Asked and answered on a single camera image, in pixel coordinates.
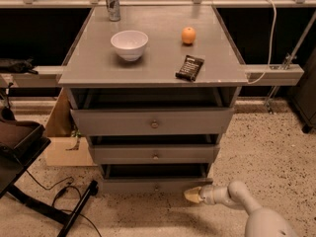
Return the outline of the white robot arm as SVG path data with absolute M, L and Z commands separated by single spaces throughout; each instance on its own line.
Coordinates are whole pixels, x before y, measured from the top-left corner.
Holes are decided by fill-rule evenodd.
M 194 203 L 244 209 L 248 214 L 245 237 L 299 237 L 282 215 L 260 205 L 241 181 L 231 181 L 227 186 L 194 187 L 184 191 L 184 196 Z

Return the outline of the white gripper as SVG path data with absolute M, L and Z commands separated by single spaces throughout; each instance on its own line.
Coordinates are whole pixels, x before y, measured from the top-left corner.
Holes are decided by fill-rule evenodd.
M 227 205 L 230 202 L 228 189 L 223 186 L 206 185 L 195 187 L 184 191 L 185 199 L 193 203 L 200 203 L 203 201 L 206 204 Z

